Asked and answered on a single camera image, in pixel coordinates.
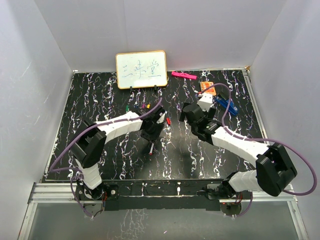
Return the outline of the red pen cap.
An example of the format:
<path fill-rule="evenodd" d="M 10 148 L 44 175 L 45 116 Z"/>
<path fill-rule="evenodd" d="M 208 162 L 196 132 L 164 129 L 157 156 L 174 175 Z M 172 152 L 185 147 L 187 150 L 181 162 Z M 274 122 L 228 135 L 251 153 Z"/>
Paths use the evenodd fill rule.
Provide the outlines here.
<path fill-rule="evenodd" d="M 168 125 L 171 125 L 171 120 L 168 117 L 166 118 L 166 122 Z"/>

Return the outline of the red pen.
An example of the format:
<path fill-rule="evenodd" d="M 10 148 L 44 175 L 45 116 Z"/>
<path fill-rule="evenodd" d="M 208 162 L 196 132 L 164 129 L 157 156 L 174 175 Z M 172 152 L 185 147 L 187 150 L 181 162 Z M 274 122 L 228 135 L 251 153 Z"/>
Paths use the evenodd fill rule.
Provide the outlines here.
<path fill-rule="evenodd" d="M 153 154 L 154 145 L 155 145 L 155 144 L 152 142 L 152 143 L 151 143 L 151 147 L 150 147 L 150 151 L 149 151 L 149 155 L 152 155 L 152 154 Z"/>

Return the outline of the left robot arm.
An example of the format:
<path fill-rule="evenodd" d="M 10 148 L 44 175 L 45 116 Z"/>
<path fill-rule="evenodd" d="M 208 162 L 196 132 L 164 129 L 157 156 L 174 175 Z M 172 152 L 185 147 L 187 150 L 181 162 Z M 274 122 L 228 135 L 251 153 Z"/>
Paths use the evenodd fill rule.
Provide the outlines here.
<path fill-rule="evenodd" d="M 165 126 L 166 113 L 159 105 L 154 111 L 136 108 L 110 120 L 82 123 L 70 152 L 82 175 L 77 183 L 82 182 L 81 191 L 87 198 L 97 200 L 106 191 L 98 167 L 105 145 L 131 132 L 141 132 L 143 139 L 155 143 Z"/>

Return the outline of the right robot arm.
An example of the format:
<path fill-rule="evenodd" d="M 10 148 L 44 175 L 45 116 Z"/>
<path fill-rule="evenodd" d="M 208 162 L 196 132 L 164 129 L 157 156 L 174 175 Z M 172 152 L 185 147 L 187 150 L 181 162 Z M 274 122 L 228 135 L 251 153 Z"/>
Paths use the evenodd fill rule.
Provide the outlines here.
<path fill-rule="evenodd" d="M 280 143 L 268 145 L 229 134 L 213 119 L 214 113 L 213 109 L 205 112 L 198 104 L 186 102 L 179 120 L 186 121 L 192 134 L 201 141 L 239 156 L 255 169 L 231 173 L 218 187 L 206 188 L 208 194 L 233 199 L 243 191 L 259 191 L 277 197 L 298 174 L 285 147 Z"/>

